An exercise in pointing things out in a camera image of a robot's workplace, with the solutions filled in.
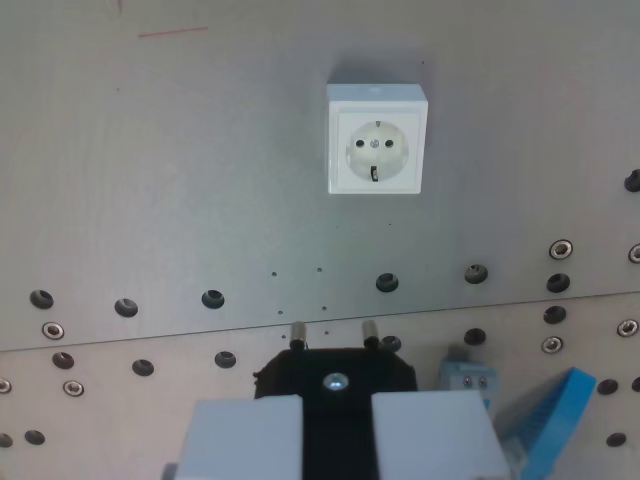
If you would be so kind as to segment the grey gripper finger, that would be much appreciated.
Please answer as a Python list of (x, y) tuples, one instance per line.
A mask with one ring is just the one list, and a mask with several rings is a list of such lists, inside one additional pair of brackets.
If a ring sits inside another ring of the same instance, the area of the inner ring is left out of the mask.
[(381, 479), (509, 479), (510, 467), (480, 393), (372, 396)]
[(164, 479), (303, 477), (303, 401), (297, 395), (196, 403), (179, 459)]

